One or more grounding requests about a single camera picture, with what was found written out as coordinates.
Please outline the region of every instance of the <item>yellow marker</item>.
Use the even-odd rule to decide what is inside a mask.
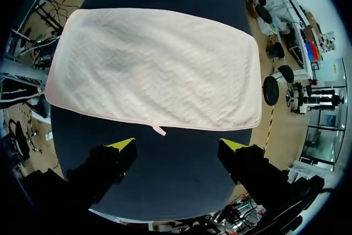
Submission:
[[[229,146],[231,148],[231,150],[235,151],[237,149],[240,149],[242,147],[248,147],[247,145],[243,145],[243,144],[239,144],[239,143],[235,143],[234,141],[230,141],[227,139],[221,139],[224,143],[227,144],[227,146]]]
[[[116,149],[119,149],[119,151],[122,151],[122,149],[125,148],[133,140],[134,140],[134,138],[131,138],[131,139],[119,141],[118,143],[113,143],[113,144],[105,145],[105,146],[116,148]]]

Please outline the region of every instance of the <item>table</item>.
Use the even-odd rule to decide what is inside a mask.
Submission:
[[[250,33],[243,0],[85,0],[84,9],[167,9],[216,20]],[[84,116],[52,106],[53,139],[63,174],[78,167],[89,149],[135,138],[137,158],[120,185],[93,209],[132,220],[175,220],[222,209],[234,184],[217,158],[218,141],[249,144],[251,130],[211,132],[151,127]]]
[[[303,40],[301,33],[300,33],[301,30],[303,30],[303,28],[301,28],[300,24],[299,24],[299,22],[301,22],[301,20],[299,19],[297,13],[293,9],[292,4],[288,0],[282,0],[282,3],[283,3],[283,7],[285,9],[287,9],[286,14],[289,14],[289,18],[286,17],[286,19],[293,22],[292,27],[295,31],[295,36],[298,41],[299,48],[301,50],[302,58],[303,58],[303,61],[302,61],[303,69],[293,71],[294,76],[295,76],[295,81],[304,80],[304,79],[313,79],[313,71],[312,71],[311,61],[309,60],[308,51],[306,49],[306,45],[305,45],[304,40]],[[282,75],[280,72],[276,72],[272,76],[275,78],[279,78]],[[285,80],[284,80],[284,78],[279,78],[278,81],[285,81]]]

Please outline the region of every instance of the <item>cable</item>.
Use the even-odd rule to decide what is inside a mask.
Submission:
[[[57,165],[55,165],[52,170],[55,170],[57,167],[59,167],[60,163],[59,163],[59,159],[57,160]]]
[[[13,31],[14,33],[20,35],[22,38],[25,38],[28,41],[32,41],[30,38],[28,38],[27,36],[24,36],[23,34],[19,33],[18,31],[11,29],[11,31]]]
[[[31,95],[31,96],[17,97],[16,99],[1,99],[0,103],[10,103],[10,102],[15,102],[15,101],[21,100],[21,99],[31,99],[32,97],[40,96],[40,95],[43,95],[43,94],[44,94],[44,92],[39,92],[39,93],[36,93],[34,95]]]
[[[24,92],[27,91],[27,89],[19,89],[17,91],[11,91],[11,92],[1,92],[1,94],[13,94],[13,93],[19,93],[19,92]]]
[[[287,3],[290,3],[290,2],[285,2],[285,3],[282,3],[281,5],[277,5],[277,6],[274,6],[274,7],[272,7],[271,9],[269,9],[268,11],[270,11],[270,10],[272,10],[272,9],[274,9],[274,8],[277,8],[277,7],[281,7],[281,6],[283,6],[283,5],[285,5],[285,4],[287,4]]]
[[[47,46],[47,45],[50,45],[52,43],[54,43],[55,41],[57,41],[61,36],[58,36],[58,37],[55,37],[53,41],[49,42],[49,43],[46,43],[46,44],[43,44],[43,45],[39,45],[39,46],[34,46],[28,50],[25,50],[24,52],[20,53],[20,56],[24,55],[25,53],[29,52],[29,51],[32,51],[34,49],[38,49],[38,48],[41,48],[41,47],[44,47],[44,46]]]

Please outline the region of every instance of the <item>floor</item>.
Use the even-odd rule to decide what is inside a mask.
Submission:
[[[76,10],[84,0],[56,0],[59,3],[63,3],[68,6],[66,7],[68,15]],[[52,7],[49,4],[43,5],[46,11],[50,11]],[[64,25],[66,19],[60,16],[60,22]],[[253,36],[255,37],[260,53],[260,65],[261,65],[261,76],[262,81],[268,75],[273,72],[272,61],[268,59],[266,55],[266,47],[268,45],[269,39],[267,36],[260,32],[259,26],[255,19],[249,18]],[[48,28],[43,20],[34,13],[28,19],[23,32],[31,27],[32,31],[30,33],[30,38],[40,39],[43,37],[50,36],[52,29]],[[286,63],[293,69],[299,69],[294,58],[285,49],[285,59]],[[280,66],[282,62],[275,62],[275,67]],[[268,147],[266,149],[266,157],[269,158],[270,163],[275,165],[280,170],[285,170],[288,166],[296,159],[300,157],[302,152],[303,144],[307,132],[307,124],[309,121],[309,115],[304,116],[295,115],[290,113],[290,109],[285,103],[285,93],[287,89],[286,83],[280,83],[280,98],[279,102],[274,107],[274,116],[272,123],[272,130],[270,135],[270,140]],[[272,107],[267,106],[263,100],[262,104],[262,119],[258,127],[253,129],[251,144],[256,144],[258,146],[264,146],[271,117]],[[26,125],[30,117],[30,110],[24,105],[16,105],[7,110],[4,110],[5,123],[8,124],[9,118],[15,121],[20,120],[24,132],[26,132]],[[45,172],[48,168],[52,168],[56,173],[62,176],[60,164],[56,157],[55,148],[53,140],[45,140],[45,135],[51,131],[51,126],[45,123],[41,123],[35,119],[32,119],[32,129],[37,131],[39,134],[33,138],[34,145],[37,149],[42,150],[42,153],[32,151],[31,157],[24,165],[22,169],[23,174],[31,173],[34,170],[41,170]],[[241,193],[246,193],[243,187],[239,186],[229,198],[231,201],[235,196]]]

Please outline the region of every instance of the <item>black cable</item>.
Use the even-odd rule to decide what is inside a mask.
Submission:
[[[285,3],[282,3],[281,5],[277,5],[277,6],[274,6],[274,7],[272,7],[271,9],[269,9],[268,11],[270,11],[270,10],[272,10],[272,9],[274,9],[274,8],[277,8],[277,7],[281,7],[281,6],[283,6],[283,5],[285,5],[285,4],[287,4],[287,3],[290,3],[290,2],[285,2]]]
[[[57,165],[55,165],[52,170],[55,170],[57,167],[59,167],[60,163],[59,163],[59,159],[57,159]]]

